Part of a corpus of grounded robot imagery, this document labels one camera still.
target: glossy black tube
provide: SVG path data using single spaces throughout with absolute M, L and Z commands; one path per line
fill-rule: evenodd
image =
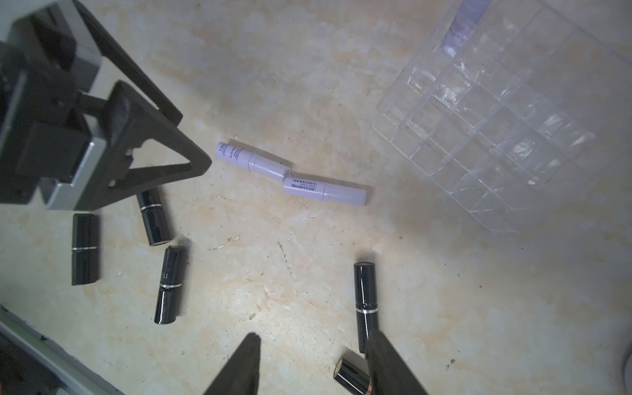
M 170 324 L 176 320 L 182 288 L 184 247 L 169 246 L 164 252 L 154 322 Z
M 99 279 L 99 217 L 73 215 L 71 284 L 84 285 Z
M 150 246 L 167 243 L 171 240 L 171 233 L 164 215 L 158 189 L 153 188 L 136 195 L 140 213 L 143 216 L 145 232 Z
M 354 395 L 370 395 L 372 392 L 368 374 L 344 358 L 340 358 L 334 369 L 334 380 Z
M 358 322 L 358 349 L 364 354 L 367 349 L 368 333 L 373 329 L 379 329 L 375 264 L 358 262 L 353 265 L 353 274 Z

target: lavender lip balm tube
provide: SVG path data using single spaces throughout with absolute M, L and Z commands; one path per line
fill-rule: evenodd
M 244 169 L 254 171 L 262 176 L 266 176 L 283 182 L 289 174 L 289 167 L 280 163 L 272 162 L 252 152 L 235 147 L 226 143 L 219 143 L 215 148 L 215 155 L 225 161 L 241 166 Z
M 367 191 L 349 186 L 334 185 L 304 178 L 287 177 L 283 192 L 323 202 L 338 202 L 364 206 Z

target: acrylic compartment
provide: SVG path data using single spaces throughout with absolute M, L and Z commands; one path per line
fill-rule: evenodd
M 630 148 L 632 66 L 538 0 L 465 2 L 478 23 L 455 0 L 373 128 L 483 226 L 526 230 Z

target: black metal bracket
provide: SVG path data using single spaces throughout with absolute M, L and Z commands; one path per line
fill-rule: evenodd
M 201 176 L 211 164 L 200 147 L 125 82 L 114 85 L 99 125 L 107 135 L 108 146 L 76 210 L 95 210 L 164 183 Z M 189 163 L 130 169 L 130 150 L 151 138 Z
M 204 395 L 257 395 L 261 338 L 249 333 Z
M 154 104 L 160 113 L 173 125 L 178 126 L 182 120 L 182 112 L 161 92 L 149 79 L 127 52 L 116 42 L 106 28 L 99 23 L 94 15 L 78 0 L 73 0 L 77 11 L 88 27 L 88 31 L 97 43 L 101 54 L 125 74 Z
M 367 361 L 369 376 L 378 395 L 428 395 L 380 331 L 368 334 Z
M 64 127 L 73 109 L 72 78 L 0 42 L 0 202 L 27 204 L 40 176 L 16 168 L 35 122 Z

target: concrete floor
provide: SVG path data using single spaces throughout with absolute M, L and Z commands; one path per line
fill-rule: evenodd
M 629 2 L 550 3 L 632 54 Z M 429 393 L 624 393 L 632 158 L 537 229 L 497 234 L 371 129 L 447 1 L 85 4 L 208 153 L 234 140 L 371 191 L 365 207 L 293 198 L 215 158 L 165 185 L 173 244 L 191 254 L 183 315 L 164 326 L 153 323 L 164 246 L 147 246 L 134 198 L 100 210 L 102 278 L 77 287 L 71 212 L 39 196 L 0 206 L 0 303 L 87 367 L 127 394 L 200 394 L 255 331 L 261 394 L 344 394 L 331 375 L 357 350 L 352 264 L 371 258 L 381 329 Z M 115 78 L 106 64 L 95 92 Z M 135 158 L 175 159 L 151 144 Z

